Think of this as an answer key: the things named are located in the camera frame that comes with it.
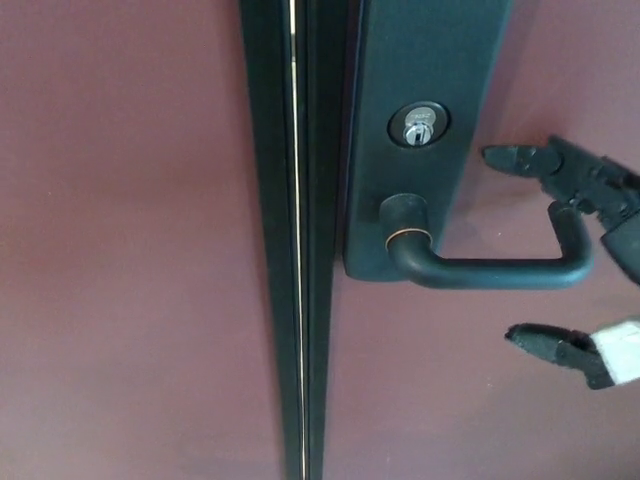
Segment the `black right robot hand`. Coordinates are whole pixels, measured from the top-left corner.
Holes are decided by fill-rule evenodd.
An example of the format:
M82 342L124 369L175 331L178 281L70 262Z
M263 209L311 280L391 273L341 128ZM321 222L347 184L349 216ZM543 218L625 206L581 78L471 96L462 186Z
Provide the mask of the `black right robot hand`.
M545 146L486 146L481 155L490 168L535 178L554 200L594 214L604 230L604 249L629 280L639 282L637 173L556 136ZM520 323L509 327L504 338L538 359L582 372L592 390L639 379L637 320L617 321L593 333Z

